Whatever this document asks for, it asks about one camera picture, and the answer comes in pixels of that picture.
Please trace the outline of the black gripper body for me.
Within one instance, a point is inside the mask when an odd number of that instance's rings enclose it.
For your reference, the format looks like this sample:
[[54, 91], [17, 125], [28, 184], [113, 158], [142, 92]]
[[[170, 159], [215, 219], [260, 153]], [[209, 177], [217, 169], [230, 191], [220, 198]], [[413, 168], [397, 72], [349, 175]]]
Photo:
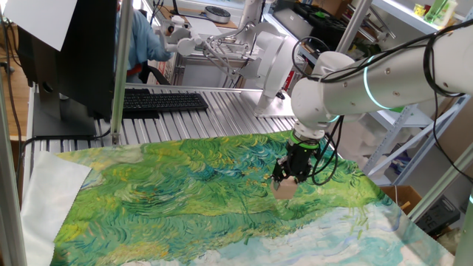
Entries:
[[307, 144], [290, 144], [287, 148], [286, 173], [289, 176], [298, 174], [305, 168], [312, 169], [310, 158], [315, 151], [318, 151], [318, 145], [309, 146]]

